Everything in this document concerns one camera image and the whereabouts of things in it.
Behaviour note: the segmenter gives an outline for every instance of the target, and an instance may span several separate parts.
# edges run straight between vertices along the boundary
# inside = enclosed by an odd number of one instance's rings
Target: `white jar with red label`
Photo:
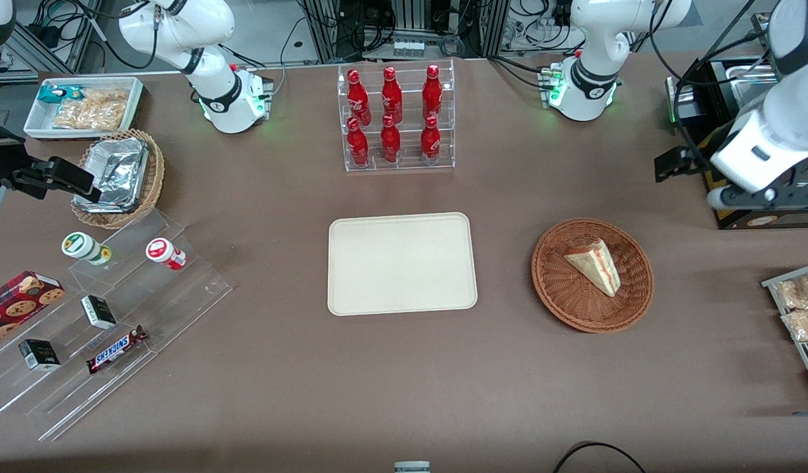
[[[188,261],[185,252],[176,248],[166,238],[155,238],[146,245],[144,252],[149,260],[164,264],[173,269],[173,271],[182,269],[182,266],[185,266],[186,261]]]

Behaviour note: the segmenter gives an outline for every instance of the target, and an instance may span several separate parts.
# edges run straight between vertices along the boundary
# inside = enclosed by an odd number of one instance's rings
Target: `white tray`
[[[139,79],[119,76],[45,79],[41,82],[39,87],[41,89],[48,84],[79,85],[87,89],[125,89],[130,92],[130,95],[127,99],[127,108],[124,110],[121,125],[116,131],[55,128],[53,127],[53,119],[56,117],[56,114],[58,114],[59,104],[47,104],[47,102],[34,100],[34,105],[31,105],[31,111],[28,114],[28,119],[25,121],[24,131],[29,137],[36,138],[37,140],[100,138],[113,133],[127,131],[133,123],[136,109],[139,107],[139,99],[141,99],[142,90],[144,89]]]
[[[476,302],[464,214],[339,219],[328,229],[332,314],[452,311]]]

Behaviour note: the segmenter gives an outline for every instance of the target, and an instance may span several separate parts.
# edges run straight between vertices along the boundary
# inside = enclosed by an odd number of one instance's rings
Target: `small jar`
[[[182,266],[185,266],[186,261],[188,261],[185,252],[176,248],[176,246],[166,238],[155,238],[151,240],[151,242],[146,245],[144,252],[149,260],[164,264],[169,267],[169,269],[173,269],[173,271],[182,269]]]
[[[62,240],[62,252],[71,258],[88,261],[94,266],[101,266],[112,259],[112,249],[109,246],[98,243],[82,231],[74,231]]]

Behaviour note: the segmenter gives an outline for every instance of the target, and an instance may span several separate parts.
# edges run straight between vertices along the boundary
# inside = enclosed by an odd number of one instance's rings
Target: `bottle cap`
[[[95,250],[95,239],[82,231],[74,231],[62,240],[62,252],[72,258],[83,258]]]
[[[173,254],[173,243],[166,238],[155,238],[149,242],[144,250],[144,254],[149,260],[156,263],[164,263]]]

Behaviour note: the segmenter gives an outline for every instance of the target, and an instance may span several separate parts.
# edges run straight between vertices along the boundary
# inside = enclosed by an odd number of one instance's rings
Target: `plastic bag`
[[[778,299],[789,311],[808,311],[808,273],[776,284]]]
[[[64,99],[53,119],[56,128],[117,131],[127,110],[125,89],[83,89],[80,100]]]
[[[790,312],[783,319],[795,341],[808,342],[808,311]]]

